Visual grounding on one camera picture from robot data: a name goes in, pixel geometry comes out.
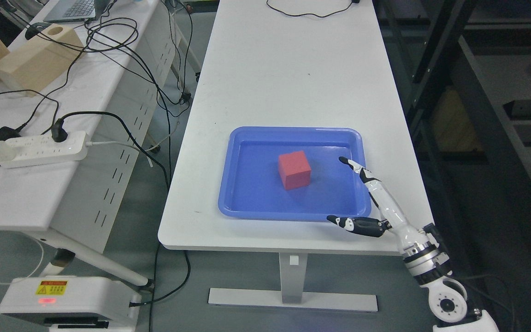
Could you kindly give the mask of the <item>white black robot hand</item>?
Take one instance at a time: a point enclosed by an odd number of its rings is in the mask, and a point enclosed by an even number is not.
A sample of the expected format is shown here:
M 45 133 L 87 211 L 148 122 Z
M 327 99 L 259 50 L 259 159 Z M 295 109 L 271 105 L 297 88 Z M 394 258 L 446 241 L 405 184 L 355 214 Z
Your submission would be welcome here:
M 398 239 L 398 250 L 405 252 L 414 246 L 420 248 L 429 247 L 430 239 L 413 227 L 400 206 L 387 191 L 382 181 L 375 178 L 364 166 L 346 157 L 339 157 L 339 161 L 350 166 L 358 174 L 362 183 L 381 213 L 382 219 L 376 220 L 370 217 L 338 217 L 329 215 L 327 220 L 348 232 L 371 237 L 381 237 L 385 231 L 390 231 Z

